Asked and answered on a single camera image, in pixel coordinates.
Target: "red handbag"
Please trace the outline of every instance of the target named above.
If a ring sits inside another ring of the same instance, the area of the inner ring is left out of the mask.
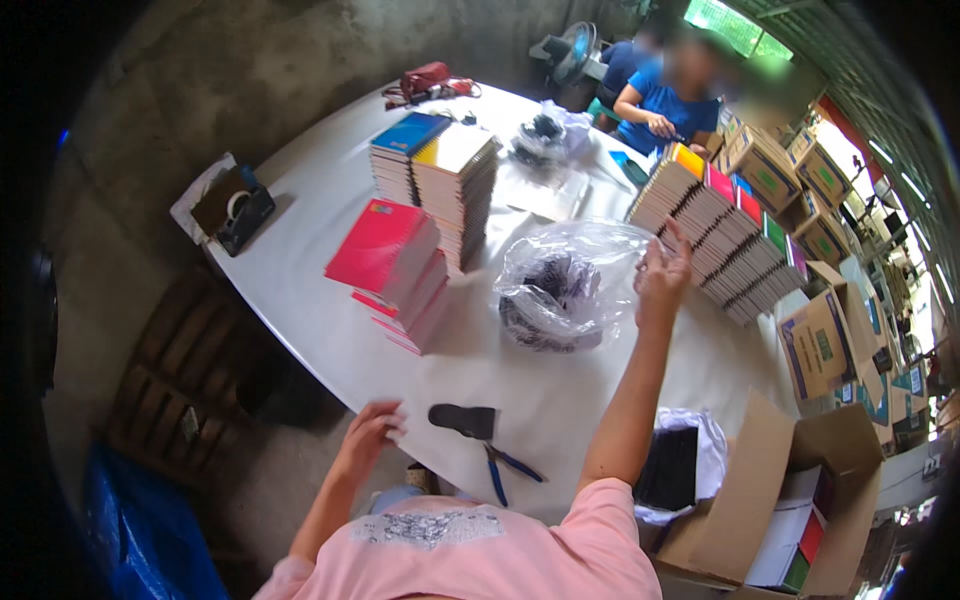
[[[450,77],[450,69],[445,62],[429,62],[424,66],[407,71],[400,79],[399,87],[383,90],[387,99],[386,109],[410,107],[438,98],[454,96],[480,96],[480,86],[473,80]]]
[[[400,91],[405,98],[426,91],[428,87],[443,84],[450,79],[450,69],[445,62],[428,62],[412,71],[407,71],[400,79]]]

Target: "blue-handled pliers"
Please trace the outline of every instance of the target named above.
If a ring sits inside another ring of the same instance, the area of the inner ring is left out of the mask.
[[[500,504],[502,504],[504,508],[507,507],[507,494],[503,492],[503,484],[500,482],[500,469],[496,467],[496,461],[498,459],[530,477],[537,483],[543,483],[543,478],[540,477],[536,471],[527,467],[513,456],[497,450],[490,442],[483,442],[483,446],[487,450],[487,466],[490,467],[490,477],[493,479],[493,488],[496,490],[496,497],[500,499]]]

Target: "notebook stack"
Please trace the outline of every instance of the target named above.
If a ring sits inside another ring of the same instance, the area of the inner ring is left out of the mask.
[[[683,144],[670,144],[627,212],[626,221],[653,233],[661,231],[666,218],[696,189],[703,175],[702,158]]]
[[[834,494],[823,467],[784,477],[767,533],[744,583],[800,593],[827,529]]]
[[[381,198],[412,206],[420,205],[411,158],[449,126],[449,117],[408,112],[371,141],[370,163]]]
[[[760,209],[749,187],[680,144],[667,147],[628,220],[676,252],[679,244],[664,225],[668,216],[693,245],[693,282],[740,325],[806,283],[803,253]]]
[[[413,157],[420,205],[436,219],[440,248],[457,271],[484,246],[498,150],[492,133],[454,123]]]
[[[371,200],[326,265],[326,276],[353,286],[353,299],[387,339],[423,355],[447,303],[439,243],[440,231],[422,208]]]

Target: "woman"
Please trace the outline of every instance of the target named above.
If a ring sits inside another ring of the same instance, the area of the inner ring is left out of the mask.
[[[658,69],[640,69],[627,82],[613,104],[623,119],[613,137],[644,155],[679,140],[707,157],[720,111],[723,46],[706,32],[690,32],[672,54],[663,77]]]
[[[639,69],[646,65],[660,67],[663,58],[663,39],[665,30],[657,19],[648,19],[633,40],[618,41],[607,47],[600,61],[608,66],[607,74],[597,86],[597,95],[590,103],[587,112],[596,112],[593,126],[601,132],[616,129],[620,117],[613,112],[613,105],[627,82]]]
[[[401,500],[348,522],[380,449],[402,433],[399,402],[368,404],[350,425],[320,493],[256,598],[661,598],[638,544],[631,488],[653,435],[673,323],[690,278],[657,240],[637,264],[638,335],[587,451],[563,523],[449,496]]]

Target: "hand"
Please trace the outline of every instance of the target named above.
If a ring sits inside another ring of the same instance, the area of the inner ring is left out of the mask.
[[[709,160],[710,158],[710,151],[700,144],[690,144],[690,152],[699,156],[703,160]]]
[[[653,135],[659,135],[660,137],[673,137],[677,133],[677,128],[673,126],[673,123],[670,123],[662,114],[656,114],[655,112],[647,118],[647,127],[650,128]]]
[[[680,225],[673,217],[667,217],[666,226],[680,243],[680,255],[666,255],[660,240],[654,238],[647,246],[647,253],[637,262],[634,279],[634,289],[640,296],[637,326],[641,322],[649,324],[664,320],[672,325],[690,281],[690,256],[693,254],[690,239],[680,231]]]
[[[393,445],[406,432],[406,420],[396,411],[400,400],[371,401],[350,424],[330,474],[362,486],[373,471],[384,446]]]

